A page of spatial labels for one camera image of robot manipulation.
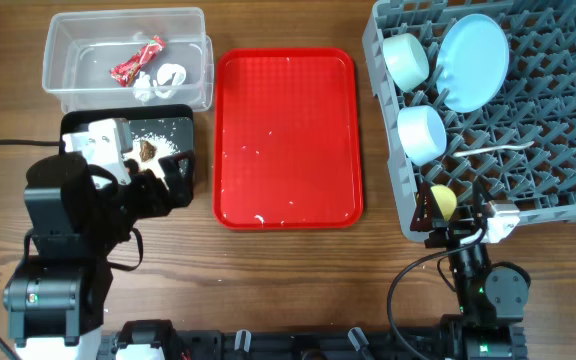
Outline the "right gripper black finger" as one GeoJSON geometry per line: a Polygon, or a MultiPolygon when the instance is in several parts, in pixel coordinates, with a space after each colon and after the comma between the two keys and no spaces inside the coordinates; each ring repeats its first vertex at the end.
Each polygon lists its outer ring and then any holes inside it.
{"type": "Polygon", "coordinates": [[[443,227],[443,214],[434,197],[429,183],[421,185],[418,192],[418,201],[414,210],[410,230],[416,232],[430,232],[443,227]]]}
{"type": "Polygon", "coordinates": [[[483,208],[491,200],[491,195],[485,189],[480,180],[475,180],[472,184],[473,218],[480,219],[483,215],[483,208]]]}

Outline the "yellow cup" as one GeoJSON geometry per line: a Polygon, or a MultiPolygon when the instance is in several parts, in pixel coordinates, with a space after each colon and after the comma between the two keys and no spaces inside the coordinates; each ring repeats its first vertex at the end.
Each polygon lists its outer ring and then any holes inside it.
{"type": "Polygon", "coordinates": [[[457,207],[457,197],[455,193],[445,185],[430,185],[434,197],[443,214],[443,220],[449,221],[457,207]]]}

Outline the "white plastic spoon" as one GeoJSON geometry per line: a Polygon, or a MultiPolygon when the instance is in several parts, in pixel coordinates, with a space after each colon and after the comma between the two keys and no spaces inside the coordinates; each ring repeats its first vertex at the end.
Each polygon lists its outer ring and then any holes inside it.
{"type": "Polygon", "coordinates": [[[464,151],[457,151],[453,153],[454,157],[468,157],[483,153],[495,152],[495,151],[503,151],[503,150],[512,150],[512,151],[519,151],[529,148],[535,144],[535,141],[529,141],[522,144],[514,144],[514,145],[497,145],[485,148],[479,148],[474,150],[464,150],[464,151]]]}

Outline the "light blue bowl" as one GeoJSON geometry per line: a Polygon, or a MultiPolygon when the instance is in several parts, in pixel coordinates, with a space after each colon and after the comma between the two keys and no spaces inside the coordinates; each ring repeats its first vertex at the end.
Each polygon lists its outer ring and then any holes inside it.
{"type": "Polygon", "coordinates": [[[397,131],[405,154],[416,166],[423,166],[446,151],[447,133],[442,118],[431,106],[401,109],[397,131]]]}

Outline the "white napkin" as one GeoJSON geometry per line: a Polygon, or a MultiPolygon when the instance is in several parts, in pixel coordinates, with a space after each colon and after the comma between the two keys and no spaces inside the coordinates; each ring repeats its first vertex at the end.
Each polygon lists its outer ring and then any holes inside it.
{"type": "Polygon", "coordinates": [[[142,103],[155,98],[170,99],[177,92],[176,88],[185,82],[186,77],[186,69],[174,63],[161,65],[154,77],[139,71],[133,83],[133,95],[142,103]]]}

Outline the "red snack wrapper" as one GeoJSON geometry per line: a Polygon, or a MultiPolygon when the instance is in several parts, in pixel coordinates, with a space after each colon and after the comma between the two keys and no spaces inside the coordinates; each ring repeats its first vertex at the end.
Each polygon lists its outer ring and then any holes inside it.
{"type": "Polygon", "coordinates": [[[165,41],[155,35],[146,45],[123,63],[113,67],[109,73],[111,77],[122,87],[130,86],[141,69],[153,60],[166,47],[165,41]]]}

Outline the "light blue plate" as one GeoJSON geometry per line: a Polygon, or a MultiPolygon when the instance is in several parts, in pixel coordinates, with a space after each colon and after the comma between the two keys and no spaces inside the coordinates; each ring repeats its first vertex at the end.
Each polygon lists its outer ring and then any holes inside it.
{"type": "Polygon", "coordinates": [[[509,68],[509,43],[500,25],[484,14],[463,17],[442,41],[436,67],[437,90],[448,91],[444,104],[469,113],[499,92],[509,68]]]}

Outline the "green bowl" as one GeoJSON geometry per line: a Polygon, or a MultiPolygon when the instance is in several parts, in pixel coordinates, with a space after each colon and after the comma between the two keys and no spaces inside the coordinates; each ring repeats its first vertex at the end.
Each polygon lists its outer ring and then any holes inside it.
{"type": "Polygon", "coordinates": [[[387,70],[401,91],[411,92],[428,78],[428,58],[415,36],[404,33],[386,38],[383,54],[387,70]]]}

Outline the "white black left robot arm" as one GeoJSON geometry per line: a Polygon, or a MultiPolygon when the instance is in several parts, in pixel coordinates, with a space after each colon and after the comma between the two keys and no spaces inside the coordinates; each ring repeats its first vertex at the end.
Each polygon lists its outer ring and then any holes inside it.
{"type": "Polygon", "coordinates": [[[142,238],[137,220],[170,212],[168,191],[151,171],[122,185],[77,153],[38,161],[26,180],[32,227],[3,293],[9,336],[22,359],[94,359],[118,267],[108,255],[142,238]]]}

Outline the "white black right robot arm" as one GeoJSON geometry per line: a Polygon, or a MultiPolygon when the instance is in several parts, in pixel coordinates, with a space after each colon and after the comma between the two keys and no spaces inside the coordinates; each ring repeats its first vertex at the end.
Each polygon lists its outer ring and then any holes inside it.
{"type": "Polygon", "coordinates": [[[475,214],[470,220],[445,220],[438,199],[429,183],[420,185],[410,228],[427,231],[425,246],[438,251],[407,265],[392,281],[386,301],[387,351],[413,359],[519,358],[521,330],[513,325],[523,320],[531,278],[513,263],[491,263],[486,248],[517,226],[518,207],[493,199],[478,181],[472,185],[475,214]],[[402,332],[392,306],[397,285],[414,268],[443,259],[449,260],[453,279],[445,283],[456,294],[460,313],[444,315],[431,337],[402,332]]]}

